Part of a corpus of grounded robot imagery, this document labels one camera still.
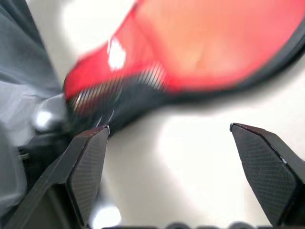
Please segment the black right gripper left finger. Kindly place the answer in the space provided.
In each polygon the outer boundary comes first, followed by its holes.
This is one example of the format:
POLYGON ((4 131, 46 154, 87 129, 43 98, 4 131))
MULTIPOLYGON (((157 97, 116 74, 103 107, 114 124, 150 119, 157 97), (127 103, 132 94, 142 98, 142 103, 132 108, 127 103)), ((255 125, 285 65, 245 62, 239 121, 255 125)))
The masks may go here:
POLYGON ((25 195, 6 229, 87 229, 101 182, 106 126, 75 136, 25 195))

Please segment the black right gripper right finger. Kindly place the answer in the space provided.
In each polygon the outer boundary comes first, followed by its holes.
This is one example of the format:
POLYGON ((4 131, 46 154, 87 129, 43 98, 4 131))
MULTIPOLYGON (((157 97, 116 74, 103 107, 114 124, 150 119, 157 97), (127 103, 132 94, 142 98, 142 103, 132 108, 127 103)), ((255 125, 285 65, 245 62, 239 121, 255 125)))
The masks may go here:
POLYGON ((246 179, 272 226, 304 226, 305 162, 276 134, 232 123, 246 179))

